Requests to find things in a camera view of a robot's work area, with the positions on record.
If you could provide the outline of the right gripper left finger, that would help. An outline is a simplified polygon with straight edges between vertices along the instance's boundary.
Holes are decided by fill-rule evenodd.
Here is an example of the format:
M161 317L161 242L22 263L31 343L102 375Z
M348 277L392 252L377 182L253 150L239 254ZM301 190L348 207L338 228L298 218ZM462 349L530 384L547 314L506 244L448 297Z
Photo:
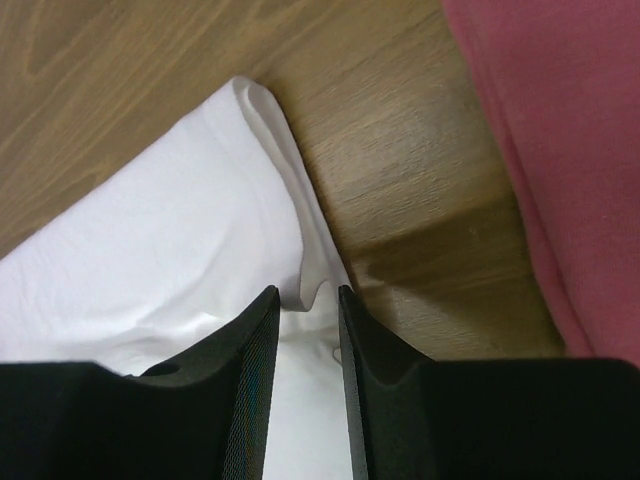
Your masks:
M280 298L139 376L89 362L1 368L5 479L259 479Z

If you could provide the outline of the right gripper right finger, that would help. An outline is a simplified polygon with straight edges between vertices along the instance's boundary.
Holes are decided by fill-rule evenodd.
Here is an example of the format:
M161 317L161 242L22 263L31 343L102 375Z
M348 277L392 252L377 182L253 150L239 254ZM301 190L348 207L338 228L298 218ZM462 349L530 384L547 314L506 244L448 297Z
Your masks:
M435 361L338 291L357 479L635 479L639 372L615 359Z

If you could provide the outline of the white printed t-shirt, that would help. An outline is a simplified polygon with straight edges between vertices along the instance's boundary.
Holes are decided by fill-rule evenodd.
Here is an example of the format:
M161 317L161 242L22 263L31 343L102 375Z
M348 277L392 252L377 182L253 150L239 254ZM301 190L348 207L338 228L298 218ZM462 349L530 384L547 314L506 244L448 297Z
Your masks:
M338 334L349 281L272 93L235 77L1 262L1 358L139 374L277 287L265 475L352 475Z

